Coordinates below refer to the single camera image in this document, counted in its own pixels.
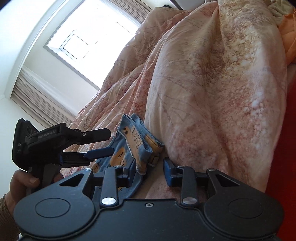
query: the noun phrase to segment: brown sleeve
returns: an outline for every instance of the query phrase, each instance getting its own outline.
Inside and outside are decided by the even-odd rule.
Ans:
[[[5,195],[0,199],[0,241],[15,241],[19,237],[19,229],[10,215],[5,203]]]

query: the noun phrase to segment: finger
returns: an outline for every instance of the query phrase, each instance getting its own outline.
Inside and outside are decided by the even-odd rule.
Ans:
[[[58,173],[55,177],[54,177],[54,183],[62,180],[64,178],[63,174],[62,173]]]
[[[10,192],[16,202],[26,196],[26,189],[38,187],[40,181],[32,174],[17,170],[10,181]]]

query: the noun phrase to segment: blanket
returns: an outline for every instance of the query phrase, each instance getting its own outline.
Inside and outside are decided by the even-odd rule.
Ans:
[[[114,136],[122,115],[136,113],[177,165],[217,168],[265,191],[286,93],[285,50],[263,0],[218,0],[192,12],[155,8],[70,128],[108,128]],[[141,197],[178,197],[160,166]]]

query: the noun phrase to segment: blue cloth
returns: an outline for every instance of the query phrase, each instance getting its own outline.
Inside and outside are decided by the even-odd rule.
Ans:
[[[140,118],[133,114],[131,117],[122,116],[118,130],[109,146],[114,148],[113,156],[97,159],[93,165],[94,173],[104,172],[106,168],[117,165],[133,164],[137,169],[131,187],[118,189],[119,202],[122,202],[137,191],[143,176],[147,173],[147,165],[151,167],[156,165],[164,145],[147,130]],[[96,187],[93,200],[98,202],[100,196],[101,187]]]

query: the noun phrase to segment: red fabric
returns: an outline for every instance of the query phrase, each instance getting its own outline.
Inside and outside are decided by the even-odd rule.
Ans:
[[[282,204],[285,218],[278,236],[295,241],[296,227],[296,84],[287,97],[287,109],[274,152],[266,193]]]

